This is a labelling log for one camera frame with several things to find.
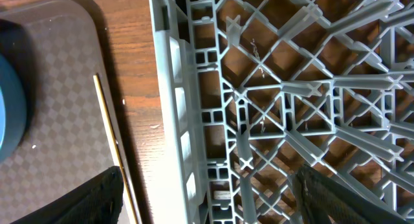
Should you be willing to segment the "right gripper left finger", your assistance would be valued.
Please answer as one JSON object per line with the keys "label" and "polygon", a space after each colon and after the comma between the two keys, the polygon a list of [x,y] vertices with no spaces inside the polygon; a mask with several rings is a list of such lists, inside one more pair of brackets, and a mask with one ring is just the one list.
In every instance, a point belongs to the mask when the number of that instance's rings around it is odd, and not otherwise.
{"label": "right gripper left finger", "polygon": [[115,224],[123,206],[121,169],[112,166],[15,224]]}

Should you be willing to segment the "brown serving tray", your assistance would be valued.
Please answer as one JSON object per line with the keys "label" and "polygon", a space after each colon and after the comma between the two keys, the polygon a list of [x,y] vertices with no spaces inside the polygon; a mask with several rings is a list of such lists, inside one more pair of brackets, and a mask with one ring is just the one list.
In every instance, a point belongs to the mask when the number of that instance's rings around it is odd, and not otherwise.
{"label": "brown serving tray", "polygon": [[98,74],[127,165],[91,15],[72,0],[1,12],[1,54],[27,94],[28,125],[1,163],[1,222],[12,223],[114,165],[93,82]]}

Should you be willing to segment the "grey dishwasher rack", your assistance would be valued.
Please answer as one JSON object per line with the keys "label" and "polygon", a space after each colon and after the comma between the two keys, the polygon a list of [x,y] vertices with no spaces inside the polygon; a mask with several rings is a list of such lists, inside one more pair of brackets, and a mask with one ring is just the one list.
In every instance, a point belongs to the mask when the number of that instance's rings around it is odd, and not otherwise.
{"label": "grey dishwasher rack", "polygon": [[149,0],[159,223],[300,223],[303,164],[413,221],[413,0]]}

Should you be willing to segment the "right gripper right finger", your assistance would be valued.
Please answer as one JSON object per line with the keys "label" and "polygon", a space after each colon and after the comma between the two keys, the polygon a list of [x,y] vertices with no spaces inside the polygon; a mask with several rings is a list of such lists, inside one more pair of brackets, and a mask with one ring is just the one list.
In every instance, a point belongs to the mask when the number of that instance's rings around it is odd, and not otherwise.
{"label": "right gripper right finger", "polygon": [[305,224],[405,223],[406,220],[367,201],[304,164],[290,176],[292,193]]}

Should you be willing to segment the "wooden chopstick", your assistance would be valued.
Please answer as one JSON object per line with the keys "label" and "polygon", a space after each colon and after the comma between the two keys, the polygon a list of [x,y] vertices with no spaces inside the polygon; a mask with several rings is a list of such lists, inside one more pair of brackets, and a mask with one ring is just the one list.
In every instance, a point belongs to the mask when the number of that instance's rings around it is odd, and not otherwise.
{"label": "wooden chopstick", "polygon": [[113,127],[111,124],[111,118],[109,116],[104,92],[103,92],[98,74],[93,75],[93,82],[94,82],[94,86],[96,90],[96,95],[98,98],[100,113],[101,113],[104,128],[105,128],[105,134],[107,136],[107,141],[108,141],[109,148],[111,151],[111,157],[113,158],[114,165],[118,166],[121,170],[122,180],[124,183],[123,200],[124,200],[125,209],[127,211],[127,215],[129,218],[129,222],[133,224],[138,224],[138,216],[133,206],[133,200],[132,200],[131,193],[128,187],[124,165],[122,163],[120,153],[118,150],[118,141],[116,140],[115,135],[114,135]]}

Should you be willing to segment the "dark blue plate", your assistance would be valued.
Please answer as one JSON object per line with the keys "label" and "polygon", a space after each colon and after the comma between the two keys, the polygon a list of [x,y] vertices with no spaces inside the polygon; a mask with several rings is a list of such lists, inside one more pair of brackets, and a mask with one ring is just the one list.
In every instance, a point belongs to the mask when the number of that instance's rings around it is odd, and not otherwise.
{"label": "dark blue plate", "polygon": [[1,55],[1,162],[20,143],[27,122],[27,101],[15,69]]}

